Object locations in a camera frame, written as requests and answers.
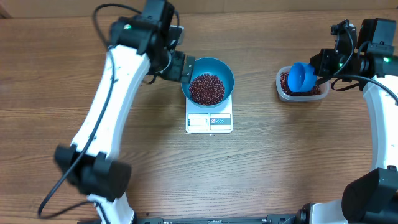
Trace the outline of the red adzuki beans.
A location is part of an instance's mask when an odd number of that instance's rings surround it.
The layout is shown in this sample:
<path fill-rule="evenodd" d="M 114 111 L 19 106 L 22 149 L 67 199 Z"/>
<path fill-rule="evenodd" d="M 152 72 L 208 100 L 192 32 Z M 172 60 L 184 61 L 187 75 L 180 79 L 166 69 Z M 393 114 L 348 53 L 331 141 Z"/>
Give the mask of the red adzuki beans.
<path fill-rule="evenodd" d="M 189 86 L 191 99 L 199 105 L 216 105 L 224 98 L 225 87 L 221 79 L 209 73 L 196 77 Z"/>

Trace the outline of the blue plastic measuring scoop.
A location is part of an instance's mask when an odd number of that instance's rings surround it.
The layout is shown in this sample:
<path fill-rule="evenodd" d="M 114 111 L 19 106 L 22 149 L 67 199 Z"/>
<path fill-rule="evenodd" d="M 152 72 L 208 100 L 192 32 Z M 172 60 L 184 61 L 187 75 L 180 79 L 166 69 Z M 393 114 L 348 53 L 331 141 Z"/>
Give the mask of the blue plastic measuring scoop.
<path fill-rule="evenodd" d="M 316 86 L 324 83 L 317 83 L 318 77 L 315 75 L 315 68 L 309 63 L 297 62 L 289 70 L 287 86 L 292 93 L 310 92 Z"/>

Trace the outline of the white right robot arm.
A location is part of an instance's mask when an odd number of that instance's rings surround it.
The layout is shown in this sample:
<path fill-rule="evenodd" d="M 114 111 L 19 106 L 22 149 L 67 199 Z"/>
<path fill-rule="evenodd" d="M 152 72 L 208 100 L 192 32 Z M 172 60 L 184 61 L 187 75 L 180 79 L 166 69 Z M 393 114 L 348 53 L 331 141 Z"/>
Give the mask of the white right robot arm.
<path fill-rule="evenodd" d="M 334 49 L 310 59 L 307 75 L 358 81 L 371 122 L 373 160 L 368 174 L 348 184 L 340 200 L 309 203 L 287 223 L 397 223 L 397 57 L 394 27 L 336 25 Z"/>

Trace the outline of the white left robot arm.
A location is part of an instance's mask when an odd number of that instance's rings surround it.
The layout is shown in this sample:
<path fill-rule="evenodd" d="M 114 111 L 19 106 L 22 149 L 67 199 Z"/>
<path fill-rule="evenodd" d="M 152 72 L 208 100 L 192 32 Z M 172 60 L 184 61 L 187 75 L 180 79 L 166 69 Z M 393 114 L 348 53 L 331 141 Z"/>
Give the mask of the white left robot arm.
<path fill-rule="evenodd" d="M 118 161 L 121 137 L 135 95 L 146 75 L 189 83 L 194 57 L 177 51 L 184 28 L 170 22 L 122 17 L 111 27 L 103 76 L 89 112 L 70 146 L 58 146 L 57 182 L 87 196 L 100 223 L 135 223 L 126 196 L 132 168 Z"/>

